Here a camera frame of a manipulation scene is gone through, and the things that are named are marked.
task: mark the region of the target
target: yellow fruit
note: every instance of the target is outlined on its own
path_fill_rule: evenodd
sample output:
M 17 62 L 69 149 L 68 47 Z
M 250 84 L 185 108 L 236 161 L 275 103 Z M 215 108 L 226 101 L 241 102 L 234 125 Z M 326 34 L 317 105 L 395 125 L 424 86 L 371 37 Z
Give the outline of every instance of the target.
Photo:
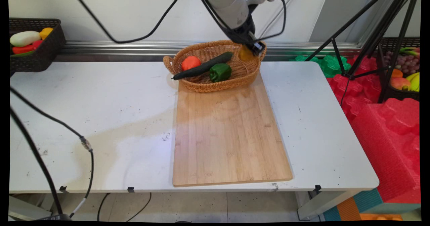
M 411 91 L 416 91 L 420 86 L 420 75 L 416 75 L 411 79 Z
M 255 56 L 252 54 L 252 51 L 250 51 L 246 45 L 242 45 L 241 49 L 239 50 L 239 59 L 242 61 L 249 61 L 254 59 Z
M 412 79 L 413 79 L 413 77 L 414 76 L 416 76 L 416 75 L 418 75 L 419 73 L 413 73 L 412 75 L 409 75 L 409 76 L 407 76 L 406 77 L 406 79 L 408 80 L 408 81 L 411 81 Z
M 41 32 L 39 32 L 39 35 L 42 38 L 42 40 L 46 39 L 47 36 L 52 32 L 52 30 L 54 29 L 51 27 L 47 27 L 47 28 L 44 28 Z

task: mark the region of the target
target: cable connector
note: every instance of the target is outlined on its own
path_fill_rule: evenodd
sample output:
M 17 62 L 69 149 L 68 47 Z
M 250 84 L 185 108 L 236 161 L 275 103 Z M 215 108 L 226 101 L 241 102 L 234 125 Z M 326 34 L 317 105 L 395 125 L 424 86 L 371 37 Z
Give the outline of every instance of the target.
M 87 139 L 85 139 L 84 136 L 80 137 L 81 144 L 83 145 L 83 148 L 86 148 L 88 151 L 92 150 L 91 144 Z

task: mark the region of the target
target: cucumber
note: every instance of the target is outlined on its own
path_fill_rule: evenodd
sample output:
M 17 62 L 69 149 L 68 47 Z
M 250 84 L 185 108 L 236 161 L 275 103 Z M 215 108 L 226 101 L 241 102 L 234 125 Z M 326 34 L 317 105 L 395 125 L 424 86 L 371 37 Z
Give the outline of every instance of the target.
M 208 72 L 210 70 L 211 67 L 213 67 L 215 64 L 218 63 L 226 63 L 228 62 L 231 58 L 233 57 L 233 53 L 232 52 L 226 52 L 223 53 L 205 63 L 202 63 L 200 66 L 197 66 L 195 68 L 191 68 L 189 70 L 183 71 L 181 73 L 178 73 L 176 75 L 173 76 L 174 80 L 179 80 L 179 79 L 183 79 L 183 78 L 187 78 L 187 77 L 194 77 L 194 76 L 198 76 L 201 75 L 205 72 Z

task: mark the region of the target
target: black cable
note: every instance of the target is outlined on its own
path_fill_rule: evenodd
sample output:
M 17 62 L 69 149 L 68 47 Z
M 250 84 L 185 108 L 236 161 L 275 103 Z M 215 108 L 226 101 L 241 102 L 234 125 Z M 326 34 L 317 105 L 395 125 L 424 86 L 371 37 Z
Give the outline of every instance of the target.
M 103 206 L 103 203 L 104 203 L 104 200 L 106 199 L 106 197 L 108 196 L 110 194 L 110 192 L 109 193 L 107 193 L 105 196 L 104 196 L 104 198 L 103 198 L 103 200 L 101 201 L 101 203 L 100 203 L 100 206 L 98 207 L 98 213 L 97 213 L 97 222 L 99 222 L 100 221 L 100 210 L 101 210 L 101 207 Z M 151 197 L 152 197 L 152 192 L 150 192 L 149 193 L 149 200 L 148 200 L 148 202 L 145 204 L 145 206 L 143 206 L 143 208 L 140 210 L 140 211 L 138 211 L 133 217 L 131 217 L 129 220 L 127 220 L 126 222 L 129 222 L 130 220 L 132 220 L 134 217 L 136 217 L 142 210 L 144 210 L 145 208 L 146 208 L 146 206 L 148 205 L 148 203 L 151 201 Z
M 342 103 L 343 103 L 343 101 L 344 101 L 345 94 L 347 93 L 347 89 L 348 89 L 349 81 L 350 81 L 350 79 L 348 79 L 347 86 L 346 86 L 346 88 L 345 88 L 345 92 L 344 92 L 344 94 L 342 95 L 342 99 L 341 99 L 341 108 L 342 108 Z
M 47 117 L 50 120 L 53 120 L 53 121 L 59 123 L 60 125 L 63 125 L 64 127 L 68 128 L 70 131 L 72 131 L 74 134 L 76 134 L 79 138 L 83 138 L 82 135 L 80 135 L 77 131 L 75 131 L 74 129 L 72 129 L 69 125 L 67 125 L 63 121 L 61 121 L 59 119 L 56 119 L 56 118 L 52 117 L 51 115 L 45 113 L 44 111 L 40 110 L 39 108 L 37 108 L 30 101 L 28 101 L 25 97 L 23 97 L 20 93 L 18 93 L 13 87 L 10 87 L 10 91 L 13 94 L 15 94 L 19 99 L 21 99 L 23 102 L 25 102 L 29 107 L 31 107 L 32 109 L 36 110 L 36 112 L 40 113 L 41 115 Z
M 212 18 L 214 19 L 214 21 L 217 23 L 217 25 L 221 28 L 221 29 L 223 29 L 223 27 L 222 27 L 222 25 L 218 22 L 218 19 L 221 21 L 221 23 L 230 31 L 230 32 L 232 32 L 232 34 L 234 34 L 237 38 L 238 38 L 238 40 L 237 40 L 237 42 L 239 42 L 239 43 L 242 43 L 242 44 L 254 44 L 255 42 L 259 42 L 259 41 L 261 41 L 261 40 L 264 40 L 264 39 L 268 39 L 268 38 L 272 38 L 272 37 L 275 37 L 275 36 L 278 36 L 278 35 L 280 35 L 280 34 L 282 34 L 283 32 L 284 32 L 284 30 L 285 30 L 285 23 L 286 23 L 286 13 L 287 13 L 287 9 L 286 9 L 286 4 L 285 4 L 285 0 L 281 0 L 281 2 L 282 2 L 282 4 L 283 4 L 283 6 L 284 6 L 284 22 L 283 22 L 283 25 L 282 25 L 282 30 L 281 30 L 281 32 L 279 32 L 279 33 L 277 33 L 277 34 L 274 34 L 274 35 L 269 35 L 269 36 L 266 36 L 266 37 L 263 37 L 263 38 L 259 38 L 259 39 L 255 39 L 255 40 L 252 40 L 252 41 L 246 41 L 246 40 L 244 40 L 244 39 L 242 39 L 238 34 L 236 34 L 224 21 L 223 21 L 223 19 L 220 17 L 220 16 L 218 16 L 218 14 L 216 13 L 216 11 L 213 9 L 213 7 L 211 6 L 211 4 L 209 3 L 209 1 L 208 0 L 202 0 L 202 2 L 203 2 L 203 5 L 206 7 L 206 9 L 208 10 L 208 12 L 210 13 L 210 15 L 212 16 Z
M 126 222 L 128 222 L 128 221 L 130 221 L 130 220 L 132 220 L 134 217 L 136 217 L 142 210 L 144 210 L 145 208 L 146 208 L 146 206 L 148 205 L 148 203 L 151 201 L 151 197 L 152 197 L 152 193 L 150 192 L 149 193 L 149 200 L 148 200 L 148 202 L 145 204 L 145 206 L 143 206 L 143 208 L 140 210 L 140 211 L 138 211 L 133 217 L 131 217 L 129 220 L 127 220 Z
M 12 116 L 16 125 L 18 125 L 19 129 L 21 130 L 24 137 L 26 138 L 28 145 L 30 145 L 31 151 L 33 152 L 34 156 L 36 157 L 37 163 L 39 163 L 39 166 L 42 169 L 43 174 L 46 177 L 46 180 L 48 181 L 49 188 L 51 189 L 52 196 L 54 197 L 55 206 L 57 206 L 58 214 L 63 214 L 63 209 L 61 208 L 60 201 L 58 200 L 57 191 L 55 190 L 54 182 L 52 181 L 51 175 L 49 175 L 49 171 L 46 168 L 45 163 L 43 163 L 42 157 L 40 156 L 39 152 L 37 151 L 37 148 L 34 145 L 33 140 L 31 139 L 30 135 L 28 134 L 28 131 L 24 127 L 23 123 L 21 123 L 20 119 L 18 118 L 18 116 L 13 111 L 12 106 L 10 107 L 10 115 Z
M 89 191 L 91 190 L 91 186 L 92 186 L 92 177 L 94 175 L 94 153 L 92 152 L 92 148 L 89 150 L 89 152 L 91 153 L 91 177 L 89 178 L 89 186 L 88 186 L 88 190 L 86 191 L 85 196 L 83 197 L 81 203 L 75 208 L 75 210 L 70 214 L 69 218 L 72 218 L 73 215 L 75 215 L 75 212 L 77 212 L 79 210 L 79 208 L 82 206 L 82 204 L 85 202 L 85 200 L 88 198 L 89 195 Z
M 102 200 L 102 201 L 101 201 L 101 203 L 100 203 L 100 206 L 98 207 L 97 222 L 100 222 L 100 210 L 101 210 L 101 207 L 103 206 L 104 200 L 106 199 L 106 197 L 107 197 L 109 194 L 110 194 L 110 192 L 108 192 L 108 193 L 104 196 L 103 200 Z
M 34 109 L 35 111 L 37 111 L 38 113 L 40 113 L 41 115 L 43 115 L 43 116 L 45 116 L 45 117 L 47 117 L 48 119 L 51 119 L 52 121 L 55 121 L 55 122 L 57 122 L 57 123 L 59 123 L 60 125 L 63 125 L 64 127 L 66 127 L 67 129 L 69 129 L 70 131 L 72 131 L 74 134 L 76 134 L 78 137 L 79 137 L 79 139 L 81 140 L 81 142 L 82 142 L 82 144 L 84 145 L 84 147 L 90 152 L 90 154 L 91 154 L 91 176 L 90 176 L 90 180 L 89 180 L 89 186 L 88 186 L 88 190 L 87 190 L 87 192 L 86 192 L 86 194 L 85 194 L 85 197 L 82 199 L 82 201 L 81 201 L 81 203 L 77 206 L 77 208 L 75 208 L 75 210 L 70 214 L 70 218 L 71 217 L 73 217 L 73 215 L 76 213 L 76 211 L 82 206 L 82 204 L 85 202 L 85 200 L 88 198 L 88 195 L 89 195 L 89 192 L 90 192 L 90 190 L 91 190 L 91 186 L 92 186 L 92 179 L 93 179 L 93 176 L 94 176 L 94 153 L 93 153 L 93 151 L 92 151 L 92 148 L 91 148 L 91 146 L 89 145 L 89 142 L 85 139 L 85 137 L 84 136 L 82 136 L 81 134 L 79 134 L 77 131 L 75 131 L 74 129 L 72 129 L 69 125 L 67 125 L 66 123 L 64 123 L 63 121 L 61 121 L 61 120 L 59 120 L 59 119 L 56 119 L 56 118 L 54 118 L 54 117 L 52 117 L 52 116 L 50 116 L 49 114 L 47 114 L 47 113 L 45 113 L 44 111 L 42 111 L 42 110 L 40 110 L 39 108 L 37 108 L 34 104 L 32 104 L 30 101 L 28 101 L 25 97 L 23 97 L 18 91 L 16 91 L 13 87 L 10 87 L 10 91 L 12 92 L 12 93 L 14 93 L 19 99 L 21 99 L 24 103 L 26 103 L 29 107 L 31 107 L 32 109 Z M 46 177 L 46 179 L 48 180 L 48 177 L 49 177 L 49 179 L 50 180 L 52 180 L 51 179 L 51 176 L 49 175 L 49 172 L 48 172 L 48 170 L 46 170 L 46 173 L 45 173 L 45 177 Z M 58 213 L 59 214 L 62 214 L 63 213 L 63 211 L 61 210 L 61 208 L 58 210 Z
M 163 21 L 164 17 L 167 15 L 167 13 L 171 10 L 171 8 L 174 6 L 174 4 L 178 1 L 178 0 L 174 0 L 173 3 L 167 8 L 167 10 L 164 12 L 163 16 L 161 16 L 160 20 L 158 21 L 158 23 L 155 25 L 155 27 L 151 30 L 151 32 L 149 32 L 147 35 L 142 36 L 141 38 L 136 38 L 136 39 L 132 39 L 132 40 L 128 40 L 128 41 L 117 41 L 115 38 L 112 37 L 112 35 L 110 35 L 110 33 L 106 30 L 106 28 L 103 26 L 103 24 L 101 24 L 101 22 L 98 20 L 98 18 L 92 13 L 92 11 L 89 9 L 89 7 L 82 1 L 82 0 L 78 0 L 82 6 L 87 10 L 87 12 L 91 15 L 91 17 L 97 22 L 97 24 L 100 26 L 100 28 L 104 31 L 104 33 L 109 37 L 109 39 L 111 39 L 113 42 L 117 43 L 117 44 L 124 44 L 124 43 L 130 43 L 130 42 L 134 42 L 134 41 L 141 41 L 143 39 L 148 38 L 149 36 L 152 35 L 152 33 L 155 32 L 155 30 L 158 28 L 158 26 L 161 24 L 161 21 Z

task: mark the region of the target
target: green bell pepper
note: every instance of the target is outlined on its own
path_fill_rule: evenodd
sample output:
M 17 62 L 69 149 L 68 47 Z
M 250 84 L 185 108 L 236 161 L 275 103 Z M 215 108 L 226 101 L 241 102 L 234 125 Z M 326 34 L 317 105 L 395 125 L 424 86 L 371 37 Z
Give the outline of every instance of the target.
M 209 70 L 209 78 L 212 82 L 221 82 L 231 76 L 231 67 L 225 63 L 218 63 Z

